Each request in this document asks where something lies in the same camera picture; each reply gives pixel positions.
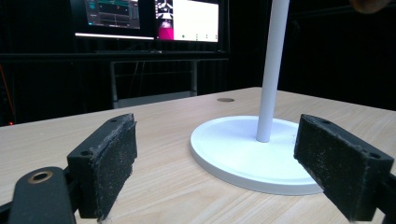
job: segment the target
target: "round white base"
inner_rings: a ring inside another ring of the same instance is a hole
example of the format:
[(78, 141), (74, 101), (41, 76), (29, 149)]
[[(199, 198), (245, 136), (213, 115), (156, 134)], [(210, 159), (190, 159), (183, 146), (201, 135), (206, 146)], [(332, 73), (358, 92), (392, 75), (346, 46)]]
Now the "round white base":
[(191, 135), (191, 153), (210, 174), (236, 186), (282, 195), (322, 192), (293, 158), (298, 124), (273, 119), (269, 143), (256, 140), (258, 117), (210, 120)]

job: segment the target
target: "computer screen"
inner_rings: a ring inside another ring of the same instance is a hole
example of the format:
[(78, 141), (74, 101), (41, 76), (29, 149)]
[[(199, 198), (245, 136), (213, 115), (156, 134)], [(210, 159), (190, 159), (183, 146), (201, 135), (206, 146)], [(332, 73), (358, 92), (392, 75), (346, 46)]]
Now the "computer screen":
[(154, 39), (150, 0), (71, 0), (77, 37)]
[(219, 42), (219, 3), (192, 0), (154, 0), (156, 38)]

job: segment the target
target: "table surface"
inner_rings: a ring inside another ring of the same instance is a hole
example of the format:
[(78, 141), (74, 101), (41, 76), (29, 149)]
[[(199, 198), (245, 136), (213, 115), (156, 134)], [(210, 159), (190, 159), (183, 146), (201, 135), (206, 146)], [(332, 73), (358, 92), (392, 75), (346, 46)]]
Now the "table surface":
[[(0, 128), (0, 204), (12, 200), (23, 175), (67, 166), (66, 156), (106, 120), (134, 113), (138, 158), (110, 223), (348, 223), (322, 193), (281, 196), (242, 189), (217, 179), (191, 156), (190, 137), (200, 124), (228, 116), (257, 116), (261, 88), (226, 91)], [(222, 102), (219, 98), (232, 98)], [(276, 119), (301, 114), (328, 119), (396, 157), (396, 112), (279, 91)], [(377, 210), (374, 223), (381, 223)], [(78, 223), (96, 223), (80, 219)]]

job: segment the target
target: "white stand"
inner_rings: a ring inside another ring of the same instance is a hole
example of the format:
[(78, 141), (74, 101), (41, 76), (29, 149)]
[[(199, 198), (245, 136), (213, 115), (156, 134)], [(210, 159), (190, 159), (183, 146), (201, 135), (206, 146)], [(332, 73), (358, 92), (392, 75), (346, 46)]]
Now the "white stand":
[(265, 193), (322, 192), (293, 158), (298, 124), (273, 119), (289, 0), (274, 0), (268, 31), (260, 116), (214, 119), (191, 135), (191, 154), (210, 174)]

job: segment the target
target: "dark background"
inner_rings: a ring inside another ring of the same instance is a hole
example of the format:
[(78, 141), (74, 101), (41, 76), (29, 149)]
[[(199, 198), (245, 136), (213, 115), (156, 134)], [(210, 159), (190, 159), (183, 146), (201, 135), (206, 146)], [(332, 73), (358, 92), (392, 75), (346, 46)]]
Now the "dark background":
[[(230, 60), (199, 63), (199, 94), (262, 85), (271, 1), (227, 3), (229, 13), (223, 19), (229, 18), (228, 29), (221, 44), (230, 52)], [(278, 89), (396, 110), (394, 5), (393, 1), (378, 13), (361, 15), (347, 0), (292, 0)], [(1, 1), (0, 29), (0, 53), (214, 49), (202, 43), (75, 39), (67, 0)], [(1, 125), (10, 120), (23, 123), (111, 109), (107, 63), (3, 63), (2, 68)], [(135, 76), (134, 83), (124, 77), (119, 95), (136, 97), (190, 88), (187, 63), (131, 65), (121, 72), (136, 69), (142, 70), (138, 74), (148, 75)]]

